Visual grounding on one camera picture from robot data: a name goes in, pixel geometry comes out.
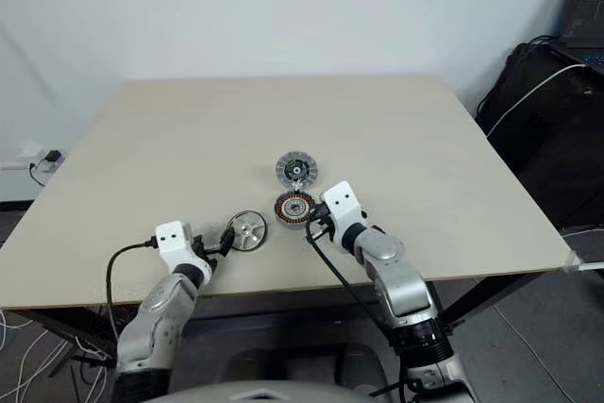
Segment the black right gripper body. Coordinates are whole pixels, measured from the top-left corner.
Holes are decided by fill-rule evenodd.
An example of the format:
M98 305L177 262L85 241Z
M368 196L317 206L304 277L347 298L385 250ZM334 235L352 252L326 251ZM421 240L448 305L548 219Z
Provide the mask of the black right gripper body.
M323 218L316 218L316 220L322 220L327 225L326 230L320 236L316 236L316 239L320 239L323 236L328 235L329 239L332 241L335 232L335 226L331 217L330 210L327 208L327 216Z

